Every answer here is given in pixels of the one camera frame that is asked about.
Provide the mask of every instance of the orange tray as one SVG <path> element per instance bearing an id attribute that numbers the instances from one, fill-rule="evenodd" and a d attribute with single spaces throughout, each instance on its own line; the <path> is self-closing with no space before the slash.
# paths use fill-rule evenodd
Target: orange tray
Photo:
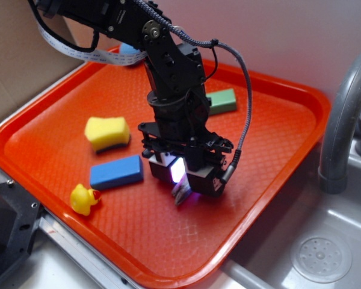
<path id="1" fill-rule="evenodd" d="M 213 68 L 205 62 L 206 74 Z M 246 233 L 322 136 L 330 104 L 309 87 L 251 73 L 251 128 L 238 168 L 219 198 L 192 194 L 174 205 L 172 187 L 151 176 L 102 192 L 88 217 L 70 207 L 76 184 L 89 187 L 90 168 L 143 151 L 141 122 L 152 122 L 143 65 L 89 63 L 0 128 L 0 167 L 135 282 L 176 288 L 211 274 Z M 238 109 L 211 116 L 210 131 L 237 144 L 246 117 L 244 78 L 220 64 L 207 92 L 233 88 Z M 131 142 L 101 154 L 84 136 L 91 116 L 124 116 Z"/>

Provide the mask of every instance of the cardboard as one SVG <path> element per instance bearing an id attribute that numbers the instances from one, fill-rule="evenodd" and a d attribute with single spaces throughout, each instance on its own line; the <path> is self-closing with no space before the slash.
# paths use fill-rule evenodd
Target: cardboard
<path id="1" fill-rule="evenodd" d="M 62 17 L 47 20 L 73 41 Z M 26 1 L 0 1 L 0 121 L 81 63 L 44 41 Z"/>

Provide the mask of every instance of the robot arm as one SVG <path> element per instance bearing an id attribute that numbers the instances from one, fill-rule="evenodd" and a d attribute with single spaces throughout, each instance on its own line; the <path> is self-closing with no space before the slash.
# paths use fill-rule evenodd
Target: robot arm
<path id="1" fill-rule="evenodd" d="M 140 0 L 38 0 L 36 7 L 46 17 L 60 14 L 147 52 L 144 63 L 152 88 L 147 101 L 155 122 L 142 123 L 138 129 L 153 176 L 171 181 L 170 166 L 182 157 L 192 191 L 220 196 L 240 151 L 236 151 L 236 163 L 224 170 L 225 154 L 231 153 L 233 144 L 206 129 L 210 103 L 200 52 L 187 42 L 174 43 L 168 26 L 147 12 L 152 10 L 171 23 L 158 6 Z M 251 91 L 249 78 L 247 82 Z"/>

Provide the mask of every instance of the blue sponge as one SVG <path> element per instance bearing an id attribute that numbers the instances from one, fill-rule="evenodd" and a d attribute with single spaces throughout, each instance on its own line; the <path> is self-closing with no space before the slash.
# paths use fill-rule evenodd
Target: blue sponge
<path id="1" fill-rule="evenodd" d="M 143 164 L 139 155 L 91 168 L 90 185 L 95 190 L 105 190 L 141 180 L 143 180 Z"/>

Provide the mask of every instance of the sink drain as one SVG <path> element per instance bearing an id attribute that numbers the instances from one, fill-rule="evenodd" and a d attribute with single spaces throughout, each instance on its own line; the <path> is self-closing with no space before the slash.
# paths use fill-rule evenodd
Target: sink drain
<path id="1" fill-rule="evenodd" d="M 341 239 L 316 232 L 305 234 L 294 243 L 291 261 L 306 279 L 331 283 L 348 273 L 352 256 L 349 247 Z"/>

